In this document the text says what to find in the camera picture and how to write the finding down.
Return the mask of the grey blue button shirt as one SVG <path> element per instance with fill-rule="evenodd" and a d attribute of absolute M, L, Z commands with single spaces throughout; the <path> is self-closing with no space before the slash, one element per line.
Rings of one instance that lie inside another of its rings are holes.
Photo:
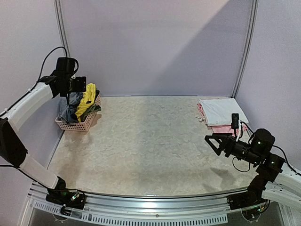
<path fill-rule="evenodd" d="M 69 96 L 69 103 L 67 103 L 67 98 L 62 98 L 60 100 L 57 119 L 62 121 L 64 124 L 78 123 L 79 121 L 75 113 L 82 98 L 82 92 L 71 93 Z"/>

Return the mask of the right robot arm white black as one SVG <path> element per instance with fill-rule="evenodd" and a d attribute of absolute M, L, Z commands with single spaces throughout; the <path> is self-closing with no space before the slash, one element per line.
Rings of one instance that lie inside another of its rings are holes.
<path fill-rule="evenodd" d="M 301 171 L 289 164 L 286 157 L 271 153 L 275 137 L 266 129 L 256 130 L 249 143 L 230 133 L 213 133 L 205 141 L 217 155 L 234 156 L 256 168 L 257 175 L 243 193 L 229 195 L 231 210 L 242 209 L 265 200 L 301 209 Z"/>

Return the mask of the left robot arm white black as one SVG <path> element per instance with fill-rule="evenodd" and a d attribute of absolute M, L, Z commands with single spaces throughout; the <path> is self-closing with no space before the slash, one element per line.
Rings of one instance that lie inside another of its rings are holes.
<path fill-rule="evenodd" d="M 43 167 L 32 158 L 18 132 L 22 125 L 47 101 L 56 96 L 68 97 L 73 92 L 86 91 L 86 77 L 76 77 L 79 63 L 74 58 L 60 57 L 55 70 L 38 79 L 36 85 L 29 89 L 15 105 L 4 110 L 0 115 L 0 155 L 14 168 L 52 190 L 52 197 L 59 204 L 66 204 L 70 194 L 57 186 L 58 176 Z"/>

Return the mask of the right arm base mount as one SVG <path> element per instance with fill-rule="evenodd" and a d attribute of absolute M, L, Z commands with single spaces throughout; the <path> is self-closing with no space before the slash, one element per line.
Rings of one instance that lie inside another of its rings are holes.
<path fill-rule="evenodd" d="M 227 196 L 227 203 L 231 210 L 237 210 L 264 203 L 266 200 L 257 196 L 254 192 L 242 192 Z"/>

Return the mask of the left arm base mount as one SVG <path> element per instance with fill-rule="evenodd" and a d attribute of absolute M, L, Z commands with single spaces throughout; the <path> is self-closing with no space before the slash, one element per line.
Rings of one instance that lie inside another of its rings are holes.
<path fill-rule="evenodd" d="M 55 190 L 48 189 L 46 201 L 61 206 L 83 210 L 85 207 L 87 196 L 81 190 Z"/>

